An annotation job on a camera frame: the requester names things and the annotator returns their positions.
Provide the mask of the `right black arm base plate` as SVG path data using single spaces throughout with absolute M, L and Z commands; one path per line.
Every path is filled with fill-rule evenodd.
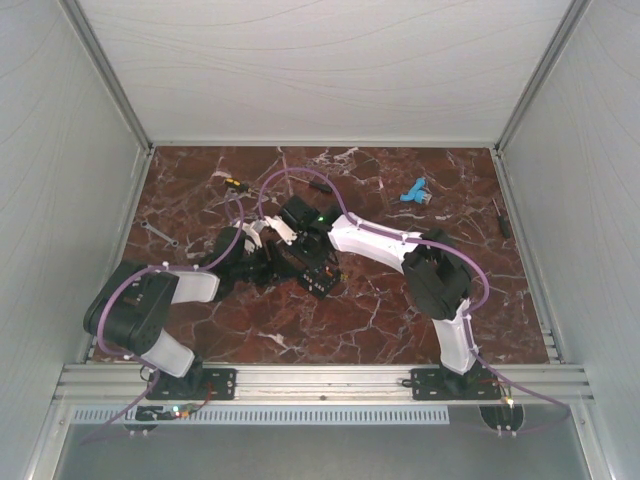
M 417 401 L 497 401 L 502 390 L 486 369 L 472 369 L 464 375 L 441 368 L 416 368 L 403 381 Z

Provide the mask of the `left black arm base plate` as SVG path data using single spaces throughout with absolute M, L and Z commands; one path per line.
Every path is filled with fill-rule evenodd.
M 158 383 L 148 393 L 147 400 L 227 401 L 235 398 L 237 371 L 231 368 L 204 368 L 199 373 L 189 373 L 176 378 L 162 373 Z

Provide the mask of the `black fuse box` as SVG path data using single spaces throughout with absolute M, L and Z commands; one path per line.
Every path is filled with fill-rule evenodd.
M 297 277 L 298 284 L 319 300 L 324 299 L 341 280 L 342 272 L 331 266 L 306 269 Z

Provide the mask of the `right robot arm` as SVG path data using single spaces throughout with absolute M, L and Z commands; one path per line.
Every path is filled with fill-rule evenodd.
M 403 274 L 414 303 L 432 320 L 440 346 L 438 374 L 424 386 L 450 398 L 463 398 L 475 389 L 477 348 L 468 345 L 463 321 L 471 272 L 452 252 L 444 231 L 405 233 L 342 213 L 337 207 L 322 213 L 298 196 L 280 208 L 273 229 L 304 265 L 299 284 L 319 299 L 339 283 L 338 252 L 359 255 Z

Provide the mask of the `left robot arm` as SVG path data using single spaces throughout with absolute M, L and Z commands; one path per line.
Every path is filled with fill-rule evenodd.
M 144 263 L 121 261 L 88 308 L 83 328 L 101 349 L 131 354 L 157 369 L 148 399 L 201 399 L 209 389 L 231 399 L 224 382 L 234 381 L 235 373 L 205 368 L 198 354 L 166 331 L 170 307 L 220 302 L 238 282 L 265 287 L 299 274 L 274 241 L 260 245 L 246 231 L 226 227 L 213 251 L 193 267 L 151 271 Z

